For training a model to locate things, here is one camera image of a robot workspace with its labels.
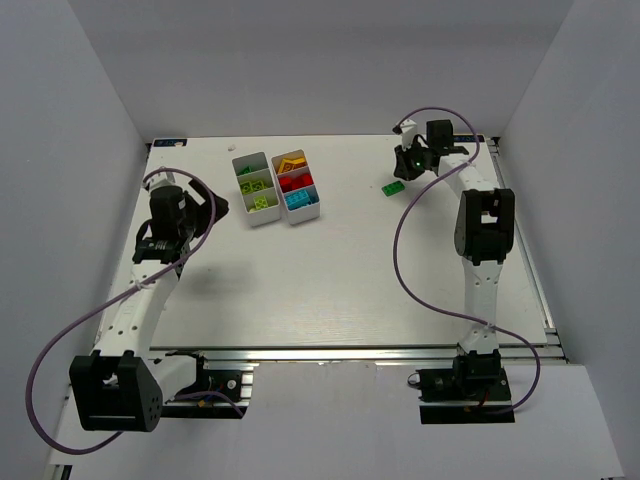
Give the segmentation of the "long dark green lego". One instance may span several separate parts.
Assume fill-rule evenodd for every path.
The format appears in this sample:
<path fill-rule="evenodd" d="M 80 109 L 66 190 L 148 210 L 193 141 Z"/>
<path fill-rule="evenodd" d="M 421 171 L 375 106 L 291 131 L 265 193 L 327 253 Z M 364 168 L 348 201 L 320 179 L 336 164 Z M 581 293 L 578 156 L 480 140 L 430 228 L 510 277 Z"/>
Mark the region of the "long dark green lego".
<path fill-rule="evenodd" d="M 383 186 L 381 191 L 385 196 L 390 197 L 402 192 L 404 189 L 405 185 L 401 181 L 395 181 Z"/>

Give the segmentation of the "lime square lego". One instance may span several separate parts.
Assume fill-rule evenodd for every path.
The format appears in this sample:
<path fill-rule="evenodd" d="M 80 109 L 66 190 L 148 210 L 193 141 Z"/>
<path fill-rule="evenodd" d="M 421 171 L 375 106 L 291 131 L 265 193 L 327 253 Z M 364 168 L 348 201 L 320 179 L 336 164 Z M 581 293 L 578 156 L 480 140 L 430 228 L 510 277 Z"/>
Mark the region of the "lime square lego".
<path fill-rule="evenodd" d="M 251 183 L 252 191 L 257 192 L 266 189 L 266 185 L 262 180 L 256 180 Z"/>
<path fill-rule="evenodd" d="M 253 183 L 251 181 L 241 183 L 240 189 L 243 195 L 248 195 L 254 192 Z"/>

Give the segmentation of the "pale lime small lego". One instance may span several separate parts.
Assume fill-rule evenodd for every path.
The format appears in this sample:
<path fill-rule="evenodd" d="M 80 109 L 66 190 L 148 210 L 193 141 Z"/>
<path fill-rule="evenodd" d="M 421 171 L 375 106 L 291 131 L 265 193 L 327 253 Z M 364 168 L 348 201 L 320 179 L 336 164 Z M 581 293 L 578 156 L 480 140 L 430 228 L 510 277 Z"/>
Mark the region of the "pale lime small lego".
<path fill-rule="evenodd" d="M 270 207 L 269 201 L 265 196 L 257 196 L 253 199 L 254 201 L 254 209 L 256 211 L 267 209 Z"/>

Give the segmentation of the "small dark green lego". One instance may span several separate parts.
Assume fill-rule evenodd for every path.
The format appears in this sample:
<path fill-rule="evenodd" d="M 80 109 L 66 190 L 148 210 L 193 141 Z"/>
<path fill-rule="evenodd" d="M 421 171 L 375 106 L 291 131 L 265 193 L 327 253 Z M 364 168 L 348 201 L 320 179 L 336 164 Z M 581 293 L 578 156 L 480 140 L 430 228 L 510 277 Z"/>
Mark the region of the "small dark green lego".
<path fill-rule="evenodd" d="M 253 170 L 253 168 L 252 168 L 251 166 L 247 166 L 247 167 L 245 167 L 245 168 L 241 169 L 241 170 L 238 172 L 238 176 L 242 176 L 242 175 L 250 174 L 250 173 L 252 173 L 253 171 L 254 171 L 254 170 Z"/>

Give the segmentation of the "red curved lego brick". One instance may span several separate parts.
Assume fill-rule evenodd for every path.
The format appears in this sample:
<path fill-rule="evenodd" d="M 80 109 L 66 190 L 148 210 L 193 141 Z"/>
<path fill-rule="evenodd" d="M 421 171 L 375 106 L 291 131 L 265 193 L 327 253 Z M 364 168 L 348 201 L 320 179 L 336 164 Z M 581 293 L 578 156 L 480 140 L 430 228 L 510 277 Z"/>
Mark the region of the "red curved lego brick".
<path fill-rule="evenodd" d="M 279 179 L 279 185 L 283 193 L 291 192 L 297 189 L 296 181 L 291 177 L 281 177 Z"/>

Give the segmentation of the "orange yellow lego brick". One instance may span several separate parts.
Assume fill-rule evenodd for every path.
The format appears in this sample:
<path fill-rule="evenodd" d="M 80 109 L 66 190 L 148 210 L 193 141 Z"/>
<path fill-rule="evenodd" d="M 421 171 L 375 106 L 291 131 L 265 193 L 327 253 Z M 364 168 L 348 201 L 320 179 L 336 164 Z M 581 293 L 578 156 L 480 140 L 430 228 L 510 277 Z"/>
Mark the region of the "orange yellow lego brick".
<path fill-rule="evenodd" d="M 306 158 L 304 156 L 299 156 L 296 158 L 283 158 L 280 161 L 280 164 L 277 169 L 277 173 L 279 175 L 291 172 L 298 168 L 305 167 L 307 165 Z"/>

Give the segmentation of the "red lego piece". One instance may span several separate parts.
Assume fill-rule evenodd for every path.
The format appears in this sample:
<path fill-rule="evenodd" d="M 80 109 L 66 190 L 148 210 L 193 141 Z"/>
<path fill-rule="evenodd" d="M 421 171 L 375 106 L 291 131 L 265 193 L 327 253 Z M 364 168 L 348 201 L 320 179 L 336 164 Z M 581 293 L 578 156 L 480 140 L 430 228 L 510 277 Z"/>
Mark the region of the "red lego piece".
<path fill-rule="evenodd" d="M 296 181 L 297 189 L 305 188 L 314 184 L 313 178 L 309 173 L 302 174 L 294 180 Z"/>

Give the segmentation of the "long cyan lego brick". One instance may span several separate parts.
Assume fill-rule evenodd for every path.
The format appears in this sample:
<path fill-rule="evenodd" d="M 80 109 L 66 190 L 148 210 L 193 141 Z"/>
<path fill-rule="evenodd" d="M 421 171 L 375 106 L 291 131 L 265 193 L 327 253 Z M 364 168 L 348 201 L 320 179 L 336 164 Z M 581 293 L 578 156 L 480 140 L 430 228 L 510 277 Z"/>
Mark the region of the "long cyan lego brick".
<path fill-rule="evenodd" d="M 314 197 L 304 189 L 290 192 L 284 196 L 286 207 L 289 211 L 304 208 L 315 203 Z"/>

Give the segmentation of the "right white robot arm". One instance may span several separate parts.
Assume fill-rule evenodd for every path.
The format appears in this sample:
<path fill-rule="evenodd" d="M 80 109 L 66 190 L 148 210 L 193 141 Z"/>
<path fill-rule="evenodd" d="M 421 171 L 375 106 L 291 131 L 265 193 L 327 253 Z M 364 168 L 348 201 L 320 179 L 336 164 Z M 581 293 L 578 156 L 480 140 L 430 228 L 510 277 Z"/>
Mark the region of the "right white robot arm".
<path fill-rule="evenodd" d="M 429 121 L 426 134 L 404 120 L 394 128 L 401 143 L 394 149 L 394 176 L 413 181 L 429 171 L 443 179 L 459 199 L 454 247 L 464 271 L 464 315 L 472 326 L 458 343 L 461 355 L 492 355 L 498 349 L 498 282 L 514 244 L 515 194 L 485 178 L 454 142 L 449 120 Z"/>

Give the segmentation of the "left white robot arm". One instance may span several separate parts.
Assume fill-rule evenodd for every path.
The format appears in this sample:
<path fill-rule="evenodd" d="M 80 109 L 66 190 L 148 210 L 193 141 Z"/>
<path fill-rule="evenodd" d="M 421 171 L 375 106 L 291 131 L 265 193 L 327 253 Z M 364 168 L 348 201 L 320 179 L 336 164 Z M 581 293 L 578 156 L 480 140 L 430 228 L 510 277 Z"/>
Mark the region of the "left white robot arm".
<path fill-rule="evenodd" d="M 69 369 L 80 424 L 88 431 L 150 432 L 164 404 L 201 377 L 195 354 L 155 356 L 151 343 L 191 242 L 227 214 L 228 203 L 196 180 L 183 189 L 170 175 L 155 176 L 147 190 L 151 217 L 136 235 L 134 292 L 119 302 L 92 352 L 75 357 Z"/>

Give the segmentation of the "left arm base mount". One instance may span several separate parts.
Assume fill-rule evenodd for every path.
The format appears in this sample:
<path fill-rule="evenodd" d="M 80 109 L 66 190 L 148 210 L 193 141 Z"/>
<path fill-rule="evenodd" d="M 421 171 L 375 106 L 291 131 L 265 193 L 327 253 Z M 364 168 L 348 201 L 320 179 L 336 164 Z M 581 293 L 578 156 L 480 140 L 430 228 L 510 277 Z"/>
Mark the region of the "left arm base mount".
<path fill-rule="evenodd" d="M 162 418 L 241 419 L 248 408 L 245 372 L 211 363 L 201 352 L 172 351 L 152 360 L 163 395 Z"/>

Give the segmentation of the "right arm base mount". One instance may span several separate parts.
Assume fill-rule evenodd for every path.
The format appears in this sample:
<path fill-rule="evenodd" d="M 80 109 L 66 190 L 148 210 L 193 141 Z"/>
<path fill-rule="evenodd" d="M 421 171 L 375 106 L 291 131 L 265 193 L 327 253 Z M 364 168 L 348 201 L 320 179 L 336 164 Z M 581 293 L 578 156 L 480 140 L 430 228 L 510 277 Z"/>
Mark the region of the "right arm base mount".
<path fill-rule="evenodd" d="M 407 378 L 420 392 L 423 425 L 511 424 L 511 391 L 498 350 L 458 354 L 448 368 L 420 369 Z"/>

